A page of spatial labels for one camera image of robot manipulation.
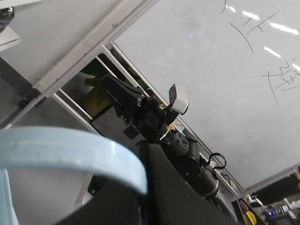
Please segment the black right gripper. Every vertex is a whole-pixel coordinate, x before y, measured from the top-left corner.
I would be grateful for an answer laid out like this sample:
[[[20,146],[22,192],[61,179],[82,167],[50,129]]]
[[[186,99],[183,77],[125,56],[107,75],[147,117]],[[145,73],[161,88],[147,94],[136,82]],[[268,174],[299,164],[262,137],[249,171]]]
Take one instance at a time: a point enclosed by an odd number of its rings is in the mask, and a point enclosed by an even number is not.
[[[170,106],[162,109],[157,97],[144,97],[140,88],[111,74],[105,75],[100,83],[112,99],[117,116],[127,115],[129,121],[123,133],[129,139],[140,134],[148,142],[157,143],[176,119],[176,112]]]

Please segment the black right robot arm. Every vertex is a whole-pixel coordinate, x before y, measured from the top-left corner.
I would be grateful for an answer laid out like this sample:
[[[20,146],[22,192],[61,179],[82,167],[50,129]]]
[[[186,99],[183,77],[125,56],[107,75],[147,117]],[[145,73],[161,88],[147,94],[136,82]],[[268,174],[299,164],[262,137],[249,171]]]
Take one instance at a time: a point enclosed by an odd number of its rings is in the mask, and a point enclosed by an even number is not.
[[[159,145],[175,170],[197,194],[221,212],[236,218],[231,205],[218,192],[216,171],[224,169],[225,165],[208,168],[211,159],[222,157],[222,154],[212,153],[205,160],[200,155],[197,140],[188,131],[171,128],[178,115],[184,115],[188,109],[188,97],[183,87],[173,84],[168,92],[169,105],[162,108],[155,94],[145,95],[141,88],[111,74],[101,78],[100,83],[110,97],[116,115],[125,123],[123,133],[127,138],[132,140],[141,136],[145,141]]]

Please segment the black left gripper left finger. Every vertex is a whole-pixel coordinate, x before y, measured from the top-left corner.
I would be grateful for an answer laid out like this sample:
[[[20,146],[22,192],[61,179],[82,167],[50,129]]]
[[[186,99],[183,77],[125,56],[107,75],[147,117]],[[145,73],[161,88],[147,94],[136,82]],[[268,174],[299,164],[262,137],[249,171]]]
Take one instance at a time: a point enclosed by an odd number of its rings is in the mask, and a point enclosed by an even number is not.
[[[130,187],[108,181],[98,193],[58,225],[139,225],[139,195]]]

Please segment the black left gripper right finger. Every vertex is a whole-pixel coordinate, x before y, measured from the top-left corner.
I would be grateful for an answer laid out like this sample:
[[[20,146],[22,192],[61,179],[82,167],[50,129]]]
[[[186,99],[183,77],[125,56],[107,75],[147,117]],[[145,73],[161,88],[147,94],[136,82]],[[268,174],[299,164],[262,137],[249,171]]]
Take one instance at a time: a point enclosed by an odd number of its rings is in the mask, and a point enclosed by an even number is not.
[[[237,221],[198,195],[180,176],[157,144],[140,144],[148,193],[145,225],[235,225]]]

